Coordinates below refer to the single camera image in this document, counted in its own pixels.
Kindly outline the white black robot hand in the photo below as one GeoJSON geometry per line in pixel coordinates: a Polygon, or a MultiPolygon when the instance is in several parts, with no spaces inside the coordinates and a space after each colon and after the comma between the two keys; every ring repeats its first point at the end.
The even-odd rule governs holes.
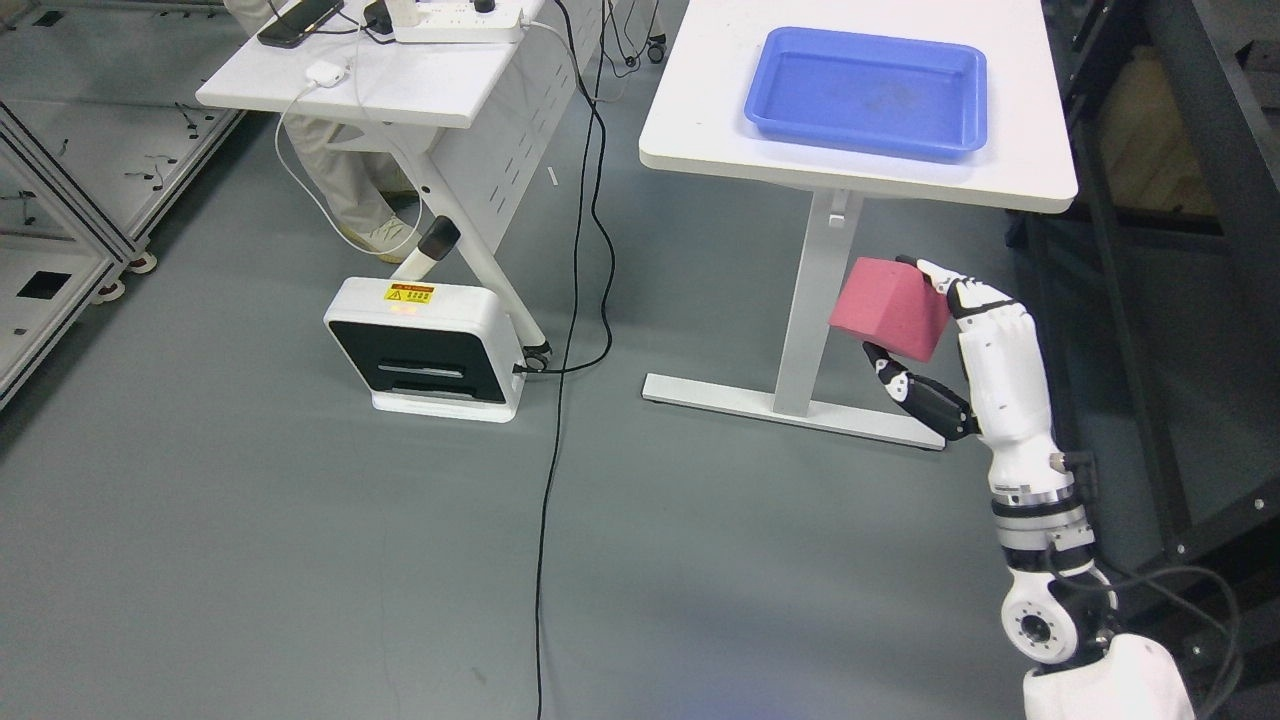
{"type": "Polygon", "coordinates": [[[1000,503],[1030,506],[1066,498],[1074,479],[1052,464],[1060,448],[1051,432],[1034,318],[1002,290],[972,275],[925,259],[899,255],[895,260],[916,268],[945,300],[957,327],[972,396],[963,398],[910,372],[879,345],[865,342],[864,354],[886,393],[945,439],[978,436],[993,455],[988,482],[1000,503]]]}

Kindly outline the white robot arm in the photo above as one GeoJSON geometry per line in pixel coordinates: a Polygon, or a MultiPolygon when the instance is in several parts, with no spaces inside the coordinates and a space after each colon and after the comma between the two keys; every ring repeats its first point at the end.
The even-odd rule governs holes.
{"type": "Polygon", "coordinates": [[[1057,486],[1005,487],[992,511],[1011,574],[1000,623],[1029,659],[1028,719],[1193,719],[1170,652],[1124,632],[1114,582],[1097,561],[1093,527],[1075,488],[1083,454],[1044,456],[1057,486]]]}

